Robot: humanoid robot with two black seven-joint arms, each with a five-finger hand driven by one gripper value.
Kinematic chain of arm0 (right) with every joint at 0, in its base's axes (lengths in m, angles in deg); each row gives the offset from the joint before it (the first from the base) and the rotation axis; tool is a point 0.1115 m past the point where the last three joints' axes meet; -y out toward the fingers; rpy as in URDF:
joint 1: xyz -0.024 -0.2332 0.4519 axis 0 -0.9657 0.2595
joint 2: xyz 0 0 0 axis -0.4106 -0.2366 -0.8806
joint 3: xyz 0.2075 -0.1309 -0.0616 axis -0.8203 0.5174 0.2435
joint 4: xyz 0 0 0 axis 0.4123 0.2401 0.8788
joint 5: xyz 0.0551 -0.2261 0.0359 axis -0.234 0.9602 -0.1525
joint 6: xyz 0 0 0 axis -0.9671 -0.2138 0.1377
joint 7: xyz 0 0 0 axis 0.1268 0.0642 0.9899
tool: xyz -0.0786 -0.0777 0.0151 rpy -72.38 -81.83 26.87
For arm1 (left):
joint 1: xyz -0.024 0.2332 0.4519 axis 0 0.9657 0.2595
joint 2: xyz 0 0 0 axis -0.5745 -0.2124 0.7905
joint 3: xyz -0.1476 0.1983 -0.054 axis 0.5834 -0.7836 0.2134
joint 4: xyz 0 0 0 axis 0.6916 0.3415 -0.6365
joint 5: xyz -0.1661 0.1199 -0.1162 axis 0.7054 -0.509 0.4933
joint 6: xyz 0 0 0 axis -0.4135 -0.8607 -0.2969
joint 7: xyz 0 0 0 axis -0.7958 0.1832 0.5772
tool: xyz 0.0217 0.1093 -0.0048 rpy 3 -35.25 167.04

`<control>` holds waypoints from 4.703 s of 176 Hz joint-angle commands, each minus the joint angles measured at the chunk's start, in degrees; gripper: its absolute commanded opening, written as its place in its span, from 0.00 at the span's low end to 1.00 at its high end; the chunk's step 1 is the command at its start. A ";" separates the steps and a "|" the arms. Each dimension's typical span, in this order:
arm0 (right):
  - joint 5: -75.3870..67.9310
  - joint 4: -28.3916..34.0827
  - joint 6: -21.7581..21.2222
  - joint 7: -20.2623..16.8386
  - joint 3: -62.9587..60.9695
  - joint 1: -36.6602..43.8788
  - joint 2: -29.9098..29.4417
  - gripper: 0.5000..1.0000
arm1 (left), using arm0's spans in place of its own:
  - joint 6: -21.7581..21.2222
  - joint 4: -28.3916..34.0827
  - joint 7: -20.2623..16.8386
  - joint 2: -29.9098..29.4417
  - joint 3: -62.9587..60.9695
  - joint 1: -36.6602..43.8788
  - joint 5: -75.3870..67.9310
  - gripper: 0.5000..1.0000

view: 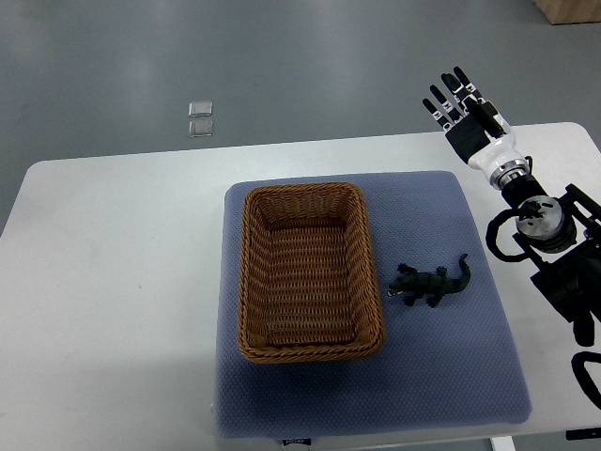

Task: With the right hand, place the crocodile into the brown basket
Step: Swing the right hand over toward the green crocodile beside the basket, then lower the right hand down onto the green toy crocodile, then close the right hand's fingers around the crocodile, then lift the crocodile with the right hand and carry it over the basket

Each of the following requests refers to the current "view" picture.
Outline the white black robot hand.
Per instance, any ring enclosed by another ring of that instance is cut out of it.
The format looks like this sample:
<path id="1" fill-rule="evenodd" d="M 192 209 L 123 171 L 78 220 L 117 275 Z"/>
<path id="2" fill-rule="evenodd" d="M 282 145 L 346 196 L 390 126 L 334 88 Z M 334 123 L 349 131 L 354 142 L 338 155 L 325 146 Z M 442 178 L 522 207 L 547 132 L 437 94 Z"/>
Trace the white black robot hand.
<path id="1" fill-rule="evenodd" d="M 451 121 L 431 100 L 423 99 L 422 103 L 460 160 L 481 171 L 489 184 L 508 184 L 512 179 L 528 175 L 529 163 L 516 150 L 513 129 L 496 107 L 485 101 L 467 74 L 455 66 L 454 74 L 445 72 L 440 79 L 458 108 L 437 86 L 431 85 L 429 89 Z"/>

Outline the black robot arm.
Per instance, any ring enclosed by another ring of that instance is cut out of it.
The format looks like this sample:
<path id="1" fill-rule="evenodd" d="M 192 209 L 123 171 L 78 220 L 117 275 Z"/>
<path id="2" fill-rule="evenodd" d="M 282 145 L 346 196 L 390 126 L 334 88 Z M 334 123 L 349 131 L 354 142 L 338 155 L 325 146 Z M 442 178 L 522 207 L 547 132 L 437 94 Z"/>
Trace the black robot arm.
<path id="1" fill-rule="evenodd" d="M 600 320 L 600 207 L 570 184 L 547 194 L 532 158 L 516 150 L 512 127 L 460 68 L 440 76 L 423 105 L 459 159 L 481 171 L 507 203 L 488 224 L 485 243 L 499 260 L 530 260 L 532 283 L 573 327 L 581 347 L 595 341 Z"/>

